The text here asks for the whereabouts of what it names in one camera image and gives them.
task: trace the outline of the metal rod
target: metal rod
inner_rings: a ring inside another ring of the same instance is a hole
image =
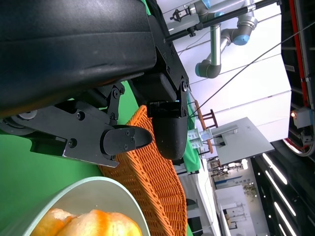
[[[179,39],[179,38],[185,37],[186,35],[189,35],[191,30],[202,30],[204,28],[213,26],[213,25],[221,23],[223,21],[227,21],[227,20],[230,20],[230,19],[232,19],[234,17],[238,17],[240,15],[243,15],[243,14],[246,14],[248,12],[251,12],[254,9],[257,10],[257,9],[260,9],[262,7],[265,7],[265,6],[269,6],[269,5],[274,4],[276,2],[278,2],[278,0],[263,0],[263,1],[259,1],[257,3],[251,4],[249,6],[245,6],[245,7],[242,7],[240,9],[238,9],[238,10],[231,11],[231,12],[226,13],[224,15],[215,17],[213,19],[205,21],[204,23],[199,23],[199,24],[195,25],[194,27],[190,27],[188,29],[184,29],[182,31],[174,33],[174,34],[172,34],[170,36],[167,36],[165,39],[168,42],[172,42],[172,41],[174,41],[176,39]]]
[[[299,28],[297,24],[294,0],[289,0],[289,6],[290,6],[290,12],[291,12],[291,18],[292,18],[293,33],[297,33],[299,31]],[[297,62],[299,65],[300,79],[301,79],[302,92],[303,92],[303,104],[304,106],[307,107],[309,105],[309,99],[308,99],[307,85],[305,81],[301,42],[300,42],[300,37],[298,34],[294,37],[294,41],[295,41],[295,45],[297,49],[296,54],[297,54]]]
[[[300,109],[301,107],[291,102],[291,107],[294,109]]]
[[[301,89],[299,89],[299,88],[296,88],[296,87],[291,87],[291,90],[292,90],[293,92],[296,92],[296,93],[299,93],[299,94],[302,94],[302,95],[303,95],[302,90],[301,90]]]
[[[289,132],[291,134],[293,134],[296,138],[300,139],[301,135],[299,135],[296,131],[294,131],[293,129],[289,128]]]
[[[211,65],[221,65],[221,27],[211,26]]]

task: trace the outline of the white wall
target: white wall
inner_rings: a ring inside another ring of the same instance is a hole
[[[256,235],[255,228],[252,223],[248,202],[246,200],[242,186],[234,186],[230,188],[216,190],[216,195],[218,204],[220,204],[222,207],[223,207],[222,203],[226,204],[225,199],[227,198],[230,201],[230,203],[235,203],[236,205],[241,206],[244,212],[244,217],[242,219],[239,217],[238,217],[239,219],[235,218],[233,219],[233,213],[230,213],[229,217],[231,218],[232,221],[237,222],[237,227],[239,229],[245,230],[246,235],[248,236]]]
[[[216,4],[221,0],[211,1]],[[187,0],[158,0],[162,12],[186,4]],[[166,22],[170,22],[165,13]],[[252,32],[247,45],[231,44],[222,54],[222,69],[215,79],[196,76],[195,65],[205,59],[211,52],[209,28],[196,32],[195,37],[183,37],[175,40],[178,52],[196,42],[196,46],[184,51],[180,58],[189,76],[192,93],[199,104],[206,101],[245,65],[253,61],[281,41],[280,7],[276,4],[261,8],[254,12],[259,23]],[[221,24],[221,29],[235,28],[237,18]],[[249,117],[268,141],[273,142],[286,138],[290,114],[290,84],[281,57],[281,46],[276,47],[256,63],[246,68],[240,75],[207,102],[201,111],[203,114],[213,109],[219,125],[226,124],[243,117]]]
[[[248,184],[249,183],[248,179],[250,180],[250,183],[252,182],[254,183],[254,185],[256,186],[256,191],[258,193],[257,183],[256,183],[255,175],[253,172],[252,163],[250,162],[250,160],[248,160],[248,166],[249,168],[247,170],[239,170],[238,172],[236,170],[232,170],[232,171],[229,171],[228,176],[221,176],[221,177],[213,178],[214,182],[218,182],[224,179],[240,177],[240,178],[228,180],[227,183],[216,184],[216,188],[218,190],[229,191],[229,194],[225,196],[226,199],[230,199],[231,197],[233,198],[234,195],[235,196],[239,195],[240,194],[238,192],[239,190],[234,191],[234,187],[238,186],[239,188],[242,188],[243,190],[243,187],[241,185]],[[267,232],[269,232],[269,229],[268,229],[265,213],[262,207],[259,194],[257,194],[256,198],[252,198],[247,195],[245,195],[245,198],[247,201],[247,205],[249,207],[251,220],[252,220],[256,234],[268,235]]]

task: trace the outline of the bolt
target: bolt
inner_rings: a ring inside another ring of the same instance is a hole
[[[183,90],[184,92],[187,91],[187,84],[186,84],[185,81],[182,81],[182,90]]]
[[[113,91],[113,96],[114,96],[114,98],[119,98],[119,93],[118,93],[118,91],[117,91],[117,89],[115,89],[114,91]]]
[[[75,148],[77,146],[77,141],[76,139],[70,139],[69,142],[68,142],[68,146],[69,148]]]

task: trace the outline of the orange wicker basket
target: orange wicker basket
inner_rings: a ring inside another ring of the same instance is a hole
[[[141,106],[128,125],[140,126],[153,136],[147,109]],[[123,186],[140,205],[152,236],[185,236],[187,227],[186,199],[172,165],[164,159],[153,142],[141,149],[117,156],[119,166],[100,166],[102,173]]]

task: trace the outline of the fluorescent light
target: fluorescent light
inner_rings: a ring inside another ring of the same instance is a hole
[[[278,203],[275,202],[275,207],[277,209],[277,211],[279,212],[282,220],[285,222],[287,228],[289,229],[290,233],[292,234],[292,236],[296,236],[294,230],[292,229],[291,225],[289,224],[288,220],[286,219],[284,213],[282,212],[282,210],[280,209]]]
[[[287,201],[287,199],[285,198],[285,196],[283,195],[283,193],[281,192],[281,190],[279,189],[279,187],[276,185],[275,181],[271,178],[270,174],[268,173],[268,171],[266,171],[266,175],[268,176],[268,178],[270,179],[270,181],[272,182],[272,184],[274,185],[275,189],[277,190],[277,192],[279,193],[280,197],[283,199],[284,203],[287,205],[287,207],[290,209],[290,211],[292,212],[292,214],[294,216],[296,216],[293,208],[291,207],[290,203]]]
[[[282,228],[281,224],[279,224],[279,227],[280,227],[280,229],[281,229],[282,234],[283,234],[284,236],[286,236],[286,234],[285,234],[285,232],[284,232],[284,229]]]
[[[276,174],[279,176],[279,178],[282,180],[282,182],[284,184],[287,184],[287,180],[284,177],[284,175],[279,171],[279,169],[272,163],[272,161],[270,160],[270,158],[263,153],[262,156],[265,158],[266,162],[270,165],[270,168],[274,169],[274,171],[276,172]]]
[[[243,169],[244,169],[244,170],[247,170],[247,169],[248,169],[248,164],[247,164],[247,162],[248,162],[248,161],[247,161],[246,159],[243,159],[243,160],[242,160],[242,165],[243,165]]]

